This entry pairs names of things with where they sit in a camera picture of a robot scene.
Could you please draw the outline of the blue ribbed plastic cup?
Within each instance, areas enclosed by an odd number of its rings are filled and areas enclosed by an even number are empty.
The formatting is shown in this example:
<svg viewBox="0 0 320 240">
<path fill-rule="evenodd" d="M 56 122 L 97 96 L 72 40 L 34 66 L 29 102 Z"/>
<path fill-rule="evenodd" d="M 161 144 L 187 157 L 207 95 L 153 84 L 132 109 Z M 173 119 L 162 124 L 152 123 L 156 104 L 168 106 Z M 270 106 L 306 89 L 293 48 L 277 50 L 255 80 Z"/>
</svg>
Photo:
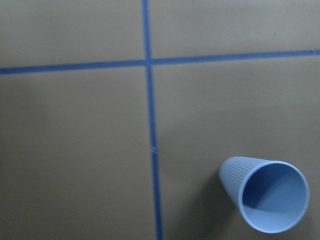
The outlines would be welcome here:
<svg viewBox="0 0 320 240">
<path fill-rule="evenodd" d="M 262 233 L 293 228 L 308 209 L 308 182 L 290 163 L 234 156 L 222 163 L 218 174 L 244 220 Z"/>
</svg>

